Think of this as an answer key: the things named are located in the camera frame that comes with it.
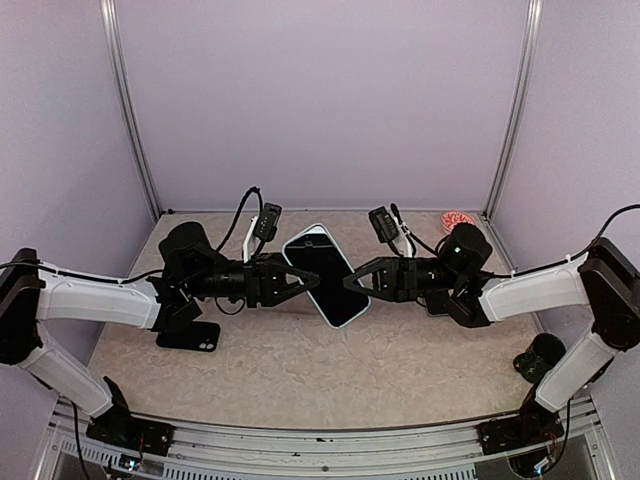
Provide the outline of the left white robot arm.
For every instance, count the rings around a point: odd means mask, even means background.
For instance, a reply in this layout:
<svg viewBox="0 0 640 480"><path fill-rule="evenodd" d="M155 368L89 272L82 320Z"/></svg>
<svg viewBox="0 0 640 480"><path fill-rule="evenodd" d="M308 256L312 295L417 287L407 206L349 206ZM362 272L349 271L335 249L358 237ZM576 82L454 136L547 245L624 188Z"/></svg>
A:
<svg viewBox="0 0 640 480"><path fill-rule="evenodd" d="M151 275L120 279L62 271L23 248L1 275L1 361L29 372L99 420L121 445L140 434L118 386L98 378L45 330L47 320L121 324L155 332L165 348L215 349L220 328L200 321L200 302L227 298L248 308L274 307L319 284L318 275L280 254L230 260L203 226L185 222L160 242L164 261Z"/></svg>

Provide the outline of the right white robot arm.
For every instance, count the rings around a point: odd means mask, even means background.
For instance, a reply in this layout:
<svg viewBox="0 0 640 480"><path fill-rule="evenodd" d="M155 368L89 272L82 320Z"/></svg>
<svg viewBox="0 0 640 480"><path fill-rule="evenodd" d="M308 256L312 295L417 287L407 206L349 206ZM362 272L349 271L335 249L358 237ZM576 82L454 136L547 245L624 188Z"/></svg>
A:
<svg viewBox="0 0 640 480"><path fill-rule="evenodd" d="M529 272L486 272L492 247L479 228L456 225L431 258L377 257L343 280L345 289L393 303L439 295L446 314L467 328L531 312L586 305L592 325L538 381L511 433L535 442L561 410L616 355L639 343L639 272L608 239Z"/></svg>

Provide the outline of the black phone silver edge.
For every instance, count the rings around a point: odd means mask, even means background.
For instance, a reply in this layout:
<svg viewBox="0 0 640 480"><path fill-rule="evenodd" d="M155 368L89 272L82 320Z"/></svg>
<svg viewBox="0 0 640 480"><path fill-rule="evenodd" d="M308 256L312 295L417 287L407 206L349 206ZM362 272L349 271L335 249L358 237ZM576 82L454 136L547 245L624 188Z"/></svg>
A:
<svg viewBox="0 0 640 480"><path fill-rule="evenodd" d="M431 317L448 316L448 299L449 294L447 291L437 291L426 294L424 303L427 314Z"/></svg>

